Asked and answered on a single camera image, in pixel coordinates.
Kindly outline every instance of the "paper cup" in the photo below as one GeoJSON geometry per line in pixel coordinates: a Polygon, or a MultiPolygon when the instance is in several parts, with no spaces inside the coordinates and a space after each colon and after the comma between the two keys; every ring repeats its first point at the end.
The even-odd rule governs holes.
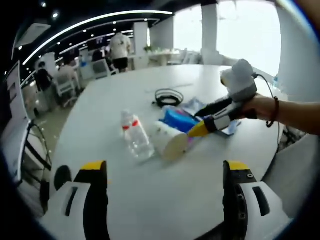
{"type": "Polygon", "coordinates": [[[184,154],[188,136],[167,124],[156,121],[150,128],[149,137],[155,149],[166,160],[175,160],[184,154]]]}

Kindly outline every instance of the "bracelet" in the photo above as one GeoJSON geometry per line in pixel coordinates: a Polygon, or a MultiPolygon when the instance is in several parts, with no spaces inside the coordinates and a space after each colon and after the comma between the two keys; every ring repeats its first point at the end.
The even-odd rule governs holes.
{"type": "Polygon", "coordinates": [[[271,116],[271,121],[266,122],[267,128],[271,128],[271,126],[274,124],[274,122],[276,121],[277,116],[279,114],[279,99],[275,96],[274,101],[275,101],[275,110],[271,116]]]}

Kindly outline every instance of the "plastic water bottle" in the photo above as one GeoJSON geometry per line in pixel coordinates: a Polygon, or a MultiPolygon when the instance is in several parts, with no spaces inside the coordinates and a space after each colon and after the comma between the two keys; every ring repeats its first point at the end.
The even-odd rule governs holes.
{"type": "Polygon", "coordinates": [[[154,145],[142,126],[139,118],[127,110],[121,113],[121,125],[124,139],[128,143],[133,156],[139,160],[147,160],[155,153],[154,145]]]}
{"type": "Polygon", "coordinates": [[[279,88],[278,75],[276,75],[276,76],[273,78],[272,87],[273,87],[274,89],[278,89],[278,88],[279,88]]]}

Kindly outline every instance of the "black shorts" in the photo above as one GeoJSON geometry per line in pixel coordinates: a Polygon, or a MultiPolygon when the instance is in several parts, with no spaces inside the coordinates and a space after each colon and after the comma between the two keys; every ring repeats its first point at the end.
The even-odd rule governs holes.
{"type": "Polygon", "coordinates": [[[113,65],[116,69],[126,69],[128,67],[128,58],[118,58],[113,60],[113,65]]]}

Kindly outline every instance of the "cable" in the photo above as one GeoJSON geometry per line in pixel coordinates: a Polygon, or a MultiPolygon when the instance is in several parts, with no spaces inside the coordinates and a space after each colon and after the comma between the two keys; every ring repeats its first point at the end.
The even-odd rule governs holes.
{"type": "Polygon", "coordinates": [[[40,134],[41,134],[41,136],[42,136],[42,138],[44,140],[44,146],[45,146],[45,150],[46,150],[46,158],[49,161],[49,163],[52,165],[52,161],[51,161],[51,158],[50,158],[50,155],[49,155],[49,149],[48,149],[47,140],[45,138],[45,135],[41,131],[40,127],[37,124],[35,124],[34,122],[31,123],[31,128],[32,127],[36,127],[39,130],[39,132],[40,132],[40,134]]]}
{"type": "Polygon", "coordinates": [[[155,92],[155,101],[152,104],[157,104],[160,108],[164,106],[177,107],[184,101],[184,95],[181,92],[170,88],[162,88],[155,92]]]}
{"type": "MultiPolygon", "coordinates": [[[[261,78],[265,81],[266,85],[268,86],[272,98],[274,98],[274,94],[273,94],[272,91],[271,91],[271,88],[270,88],[270,86],[269,86],[269,83],[268,83],[267,79],[266,79],[264,76],[262,76],[261,74],[258,74],[258,73],[254,73],[252,76],[253,76],[254,79],[256,79],[257,77],[261,77],[261,78]]],[[[277,148],[276,148],[276,154],[279,152],[279,146],[280,146],[280,144],[279,144],[279,141],[280,141],[279,138],[280,138],[280,123],[278,122],[278,137],[277,137],[277,141],[276,141],[277,144],[278,144],[278,146],[277,146],[277,148]]]]}

